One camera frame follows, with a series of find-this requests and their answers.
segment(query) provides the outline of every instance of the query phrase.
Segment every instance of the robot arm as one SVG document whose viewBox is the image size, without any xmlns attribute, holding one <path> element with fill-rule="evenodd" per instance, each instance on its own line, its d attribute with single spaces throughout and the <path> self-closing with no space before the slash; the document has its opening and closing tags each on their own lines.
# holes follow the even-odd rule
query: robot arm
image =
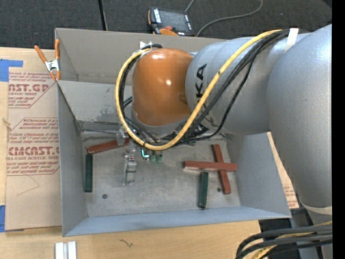
<svg viewBox="0 0 345 259">
<path fill-rule="evenodd" d="M 138 52 L 132 56 L 138 60 L 133 119 L 137 131 L 150 131 L 156 141 L 132 137 L 122 118 L 124 127 L 139 145 L 158 151 L 218 132 L 271 132 L 301 203 L 331 220 L 332 25 L 299 34 L 289 49 L 287 42 L 288 31 L 273 31 L 214 43 L 193 57 L 173 50 Z M 115 94 L 119 116 L 126 68 L 120 73 Z M 198 127 L 211 134 L 193 138 Z M 174 140 L 165 143 L 171 133 Z"/>
</svg>

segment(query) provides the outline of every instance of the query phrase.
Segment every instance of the blue tape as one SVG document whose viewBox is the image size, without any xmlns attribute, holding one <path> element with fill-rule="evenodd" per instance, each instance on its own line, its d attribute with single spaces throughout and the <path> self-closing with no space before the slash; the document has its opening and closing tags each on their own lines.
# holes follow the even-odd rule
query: blue tape
<svg viewBox="0 0 345 259">
<path fill-rule="evenodd" d="M 5 205 L 0 206 L 0 233 L 5 232 Z"/>
<path fill-rule="evenodd" d="M 0 59 L 0 81 L 9 81 L 10 67 L 23 67 L 23 61 Z"/>
</svg>

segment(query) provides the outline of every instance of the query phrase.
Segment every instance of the black floor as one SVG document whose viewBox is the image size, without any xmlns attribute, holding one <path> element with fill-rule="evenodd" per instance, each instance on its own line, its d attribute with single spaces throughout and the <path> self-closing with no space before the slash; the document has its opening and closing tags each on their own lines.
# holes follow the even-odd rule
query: black floor
<svg viewBox="0 0 345 259">
<path fill-rule="evenodd" d="M 53 47 L 54 28 L 102 30 L 98 0 L 0 0 L 0 46 Z M 102 0 L 109 31 L 150 33 L 151 6 L 185 10 L 191 0 Z M 188 13 L 195 30 L 219 18 L 255 11 L 260 0 L 195 0 Z M 272 29 L 314 31 L 332 20 L 329 0 L 263 0 L 253 15 L 218 22 L 200 36 L 232 39 Z"/>
</svg>

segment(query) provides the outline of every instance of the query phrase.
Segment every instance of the black wire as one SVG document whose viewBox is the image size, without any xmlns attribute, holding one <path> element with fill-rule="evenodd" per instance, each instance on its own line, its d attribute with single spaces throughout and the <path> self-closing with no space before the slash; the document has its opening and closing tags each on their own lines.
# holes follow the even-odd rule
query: black wire
<svg viewBox="0 0 345 259">
<path fill-rule="evenodd" d="M 281 235 L 295 234 L 295 233 L 322 233 L 322 232 L 330 232 L 332 230 L 333 229 L 332 229 L 331 224 L 324 225 L 324 226 L 313 226 L 313 227 L 310 226 L 310 227 L 301 227 L 301 228 L 284 228 L 284 229 L 268 230 L 265 232 L 257 233 L 243 240 L 238 245 L 236 255 L 238 255 L 240 251 L 243 250 L 243 248 L 246 245 L 261 238 L 278 237 Z"/>
<path fill-rule="evenodd" d="M 249 253 L 265 248 L 265 247 L 271 247 L 271 246 L 280 246 L 283 244 L 291 244 L 296 242 L 312 242 L 312 241 L 324 241 L 324 240 L 331 240 L 332 234 L 323 234 L 323 235 L 310 235 L 310 236 L 292 236 L 292 237 L 286 237 L 286 238 L 277 238 L 274 240 L 265 241 L 262 243 L 254 244 L 246 249 L 244 249 L 242 252 L 240 252 L 235 259 L 242 259 Z"/>
<path fill-rule="evenodd" d="M 308 243 L 308 244 L 297 244 L 293 247 L 285 247 L 284 245 L 274 247 L 270 251 L 268 251 L 263 257 L 260 257 L 258 259 L 262 259 L 267 256 L 271 256 L 277 253 L 282 253 L 282 252 L 287 252 L 287 251 L 292 251 L 292 250 L 297 250 L 297 249 L 303 249 L 303 248 L 312 248 L 312 247 L 320 247 L 320 246 L 325 246 L 327 244 L 333 243 L 333 239 L 331 240 L 325 240 L 325 241 L 318 241 L 315 243 Z"/>
</svg>

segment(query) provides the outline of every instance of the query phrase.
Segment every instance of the gray box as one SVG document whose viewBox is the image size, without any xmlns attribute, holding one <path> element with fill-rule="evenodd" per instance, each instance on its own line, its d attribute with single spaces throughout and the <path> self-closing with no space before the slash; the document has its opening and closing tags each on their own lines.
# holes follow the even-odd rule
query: gray box
<svg viewBox="0 0 345 259">
<path fill-rule="evenodd" d="M 129 185 L 123 183 L 126 147 L 102 152 L 93 157 L 93 191 L 85 193 L 86 148 L 116 140 L 121 124 L 114 83 L 140 42 L 192 53 L 224 40 L 76 29 L 56 29 L 56 38 L 63 236 L 291 217 L 266 133 L 231 140 L 218 135 L 171 148 L 160 163 L 145 160 L 137 149 Z M 237 163 L 238 170 L 228 173 L 229 195 L 210 172 L 207 205 L 199 209 L 200 171 L 183 169 L 183 161 L 214 161 L 212 144 L 220 144 L 224 161 Z"/>
</svg>

